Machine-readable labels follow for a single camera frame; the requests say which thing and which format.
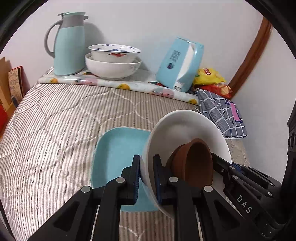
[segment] white bowl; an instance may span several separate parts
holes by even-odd
[[[135,59],[131,64],[107,63],[93,60],[91,53],[85,55],[85,63],[90,72],[107,80],[120,80],[135,73],[142,61]]]
[[[172,152],[180,145],[201,138],[209,146],[211,152],[232,163],[226,140],[220,130],[208,118],[192,110],[176,110],[165,115],[153,128],[140,161],[143,187],[155,206],[165,215],[173,218],[173,210],[161,206],[156,198],[153,156],[159,154],[165,166]],[[225,187],[222,177],[214,172],[212,187],[223,197]]]
[[[88,47],[94,60],[109,63],[132,63],[141,50],[120,44],[96,44]]]

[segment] red box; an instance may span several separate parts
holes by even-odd
[[[0,131],[2,130],[6,121],[7,121],[7,113],[3,109],[3,106],[0,104]]]

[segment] screw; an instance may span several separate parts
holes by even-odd
[[[211,191],[213,191],[213,188],[212,188],[211,186],[205,186],[205,187],[204,187],[204,190],[205,190],[206,192],[211,192]]]
[[[91,190],[91,188],[90,188],[89,186],[84,186],[84,187],[81,188],[81,191],[82,191],[83,193],[87,193],[87,192],[89,192],[90,190]]]
[[[177,177],[170,177],[169,180],[171,183],[176,183],[178,181],[178,178]]]
[[[125,182],[125,178],[124,177],[118,177],[116,179],[116,182],[118,182],[118,183],[124,183]]]

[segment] yellow chip bag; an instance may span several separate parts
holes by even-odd
[[[194,78],[193,86],[195,85],[216,85],[221,82],[226,82],[218,71],[208,68],[199,69]]]

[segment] white wall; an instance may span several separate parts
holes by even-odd
[[[249,78],[233,101],[242,112],[252,167],[282,182],[287,164],[287,122],[296,98],[296,59],[273,29]]]
[[[69,11],[89,15],[88,45],[135,46],[154,72],[176,36],[203,43],[202,67],[215,68],[227,80],[244,60],[262,20],[244,0],[49,0],[21,25],[0,55],[12,67],[23,65],[31,86],[53,65],[43,47],[46,30],[60,19],[57,14]],[[51,49],[54,36],[53,32],[49,38]]]

